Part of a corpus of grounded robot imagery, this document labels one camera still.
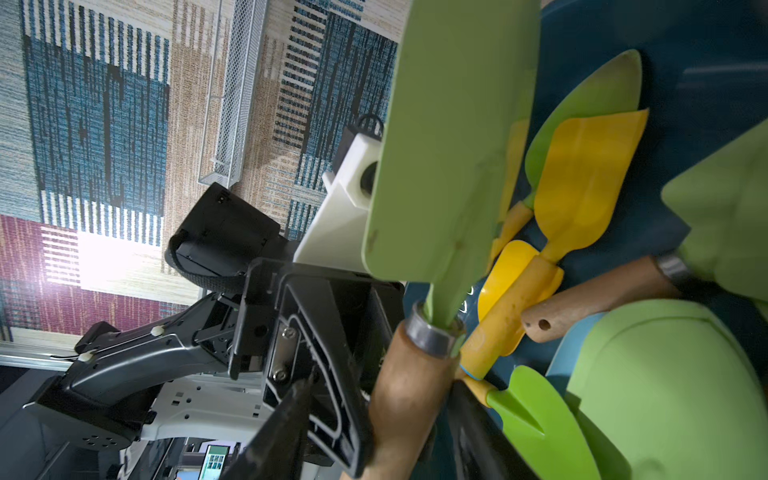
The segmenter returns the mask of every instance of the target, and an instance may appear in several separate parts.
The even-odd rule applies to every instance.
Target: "green plastic blade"
[[[725,280],[721,285],[727,290],[764,299],[766,146],[768,121],[763,121],[661,191],[661,200],[691,228],[679,252],[695,274]]]
[[[727,232],[723,254],[715,265],[715,280],[739,295],[768,301],[768,121],[747,132],[754,136],[743,155],[751,157],[741,198]],[[740,139],[739,145],[751,138]]]
[[[566,403],[602,478],[765,478],[768,410],[739,342],[706,307],[644,300],[589,332]]]
[[[569,118],[597,117],[637,110],[643,66],[637,50],[627,50],[586,77],[552,111],[525,154],[525,176],[531,194],[524,200],[534,207],[535,191],[544,171],[549,144],[557,127]]]
[[[539,15],[535,0],[412,3],[362,256],[377,278],[432,283],[436,325],[485,274],[509,205],[522,154],[507,146],[528,132]]]
[[[490,392],[504,435],[542,480],[600,480],[576,419],[547,379],[527,366],[512,372],[509,388]]]

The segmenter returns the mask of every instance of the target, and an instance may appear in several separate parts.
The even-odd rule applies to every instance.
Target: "blue carpet pattern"
[[[155,243],[169,41],[63,0],[48,0],[59,25],[32,21],[42,2],[22,3],[22,43],[43,221]]]
[[[321,177],[330,170],[343,128],[362,114],[385,119],[397,44],[327,12],[316,74],[300,81],[313,87],[302,154],[294,183],[324,191]],[[317,206],[291,200],[286,232],[301,238]]]

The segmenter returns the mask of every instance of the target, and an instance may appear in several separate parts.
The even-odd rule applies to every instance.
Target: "black strap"
[[[192,273],[179,263],[179,257],[176,250],[187,239],[189,234],[186,230],[177,231],[168,240],[165,260],[184,278],[191,281],[200,288],[210,290],[211,292],[224,293],[227,295],[240,295],[245,289],[245,276],[208,276]]]

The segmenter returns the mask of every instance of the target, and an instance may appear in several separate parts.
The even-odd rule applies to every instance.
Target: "patterned carpet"
[[[251,1],[2,2],[0,327],[131,328],[195,301],[161,254],[204,191],[208,84],[226,97],[233,13]],[[289,238],[325,197],[344,125],[386,116],[409,5],[270,0],[233,190]]]

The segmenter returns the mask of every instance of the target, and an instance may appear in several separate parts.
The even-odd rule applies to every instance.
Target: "yellow handle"
[[[486,382],[485,380],[475,380],[467,375],[462,377],[462,381],[465,385],[467,385],[469,391],[475,395],[475,398],[478,400],[478,402],[480,402],[487,409],[491,408],[491,406],[488,404],[488,394],[490,392],[497,392],[498,389],[496,387],[491,385],[489,382]]]
[[[531,221],[531,218],[533,218],[533,210],[526,207],[521,201],[509,209],[507,217],[504,219],[502,232],[498,238],[493,240],[491,245],[491,261],[498,257],[504,246],[515,238],[515,235],[525,227],[525,224]]]
[[[537,255],[504,292],[462,347],[462,367],[470,376],[484,378],[499,356],[515,349],[525,334],[520,314],[536,301],[556,271],[556,265]]]

